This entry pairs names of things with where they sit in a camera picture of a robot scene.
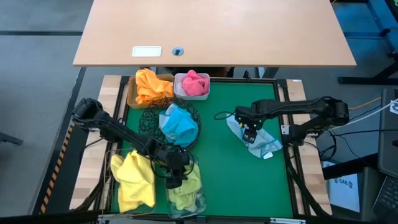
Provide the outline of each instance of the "pink cloth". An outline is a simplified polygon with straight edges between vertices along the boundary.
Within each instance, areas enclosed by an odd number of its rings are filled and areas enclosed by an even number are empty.
[[[194,70],[189,70],[182,80],[182,88],[188,96],[203,96],[209,93],[209,78],[200,77]]]

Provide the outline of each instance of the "wooden table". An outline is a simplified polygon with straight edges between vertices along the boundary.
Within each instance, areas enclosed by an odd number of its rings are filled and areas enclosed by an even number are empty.
[[[134,46],[160,46],[161,56],[132,57]],[[73,64],[356,65],[329,0],[95,0]]]
[[[109,114],[113,114],[116,98],[119,90],[121,76],[107,75],[104,77],[101,91],[98,100],[103,104],[104,110]],[[289,91],[289,98],[292,101],[305,100],[304,89],[301,80],[287,80]],[[285,99],[282,89],[279,89],[281,101]],[[124,102],[127,96],[127,85],[123,92],[121,108],[119,110],[118,118],[122,117],[124,111]],[[308,114],[294,115],[296,124],[301,124],[310,119]],[[285,124],[288,124],[287,117],[284,117]],[[97,132],[89,133],[87,144],[99,139]],[[316,144],[312,138],[305,139],[308,142]],[[88,147],[83,155],[80,171],[76,181],[75,191],[73,193],[70,208],[79,206],[84,198],[93,190],[94,186],[98,183],[100,176],[101,166],[103,165],[104,151],[106,143],[100,142],[98,144]],[[309,191],[314,196],[315,200],[322,206],[322,208],[331,214],[329,198],[326,192],[325,181],[323,179],[322,167],[319,160],[317,149],[313,146],[305,144],[300,147],[300,157],[302,161],[302,169],[305,178],[305,183]],[[304,214],[302,196],[297,186],[295,186],[296,200],[298,212]]]

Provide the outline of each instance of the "white container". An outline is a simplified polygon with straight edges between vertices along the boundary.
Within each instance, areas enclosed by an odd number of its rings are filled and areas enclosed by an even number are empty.
[[[210,76],[209,76],[209,74],[207,74],[207,73],[198,73],[198,75],[199,75],[200,77],[202,77],[202,78],[209,78],[209,79],[210,79]],[[185,91],[184,91],[183,93],[177,94],[177,87],[178,87],[178,84],[181,83],[181,85],[182,85],[182,80],[183,80],[186,76],[187,76],[186,73],[177,73],[177,74],[175,74],[175,76],[174,76],[174,85],[173,85],[173,86],[174,86],[174,94],[175,94],[175,96],[178,97],[178,98],[182,98],[182,99],[184,99],[184,100],[206,100],[207,97],[208,97],[209,94],[210,94],[210,84],[211,84],[211,83],[209,83],[209,92],[208,92],[207,94],[204,94],[203,96],[188,96],[188,95],[185,93]]]

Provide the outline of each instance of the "gray floor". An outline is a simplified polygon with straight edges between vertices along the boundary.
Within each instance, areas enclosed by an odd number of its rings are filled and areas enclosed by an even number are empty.
[[[372,1],[386,27],[398,27],[384,1]],[[91,0],[0,0],[0,30],[83,30]],[[335,3],[345,32],[376,32],[364,4]],[[320,32],[327,27],[319,27]],[[24,140],[23,145],[0,144],[0,217],[28,214],[48,161],[78,69],[72,66],[79,37],[0,36],[0,131]],[[382,40],[349,39],[358,66],[355,68],[281,68],[276,78],[302,79],[308,99],[333,96],[350,106],[380,96],[381,86],[339,85],[338,76],[371,77],[392,63]],[[81,97],[98,96],[103,75],[132,75],[137,68],[89,68]],[[245,68],[237,69],[236,76]],[[351,111],[362,113],[379,102]],[[376,129],[379,115],[337,130]],[[359,156],[377,151],[376,133],[350,135],[350,146]],[[328,147],[324,134],[319,148]],[[338,141],[335,161],[354,159],[344,142]]]

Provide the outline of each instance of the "green surface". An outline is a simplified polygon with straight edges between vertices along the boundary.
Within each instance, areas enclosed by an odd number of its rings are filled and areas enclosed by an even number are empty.
[[[268,84],[211,83],[205,101],[190,101],[202,121],[198,142],[191,149],[199,158],[207,208],[203,215],[244,217],[292,217],[292,206],[282,150],[270,159],[253,156],[226,125],[216,121],[220,111],[233,111],[235,106],[250,106],[253,101],[275,99],[274,87]],[[127,126],[138,131],[143,110],[130,108]],[[270,119],[263,127],[280,140],[278,119]],[[167,213],[164,179],[156,178],[156,211]],[[117,193],[112,212],[118,212]]]

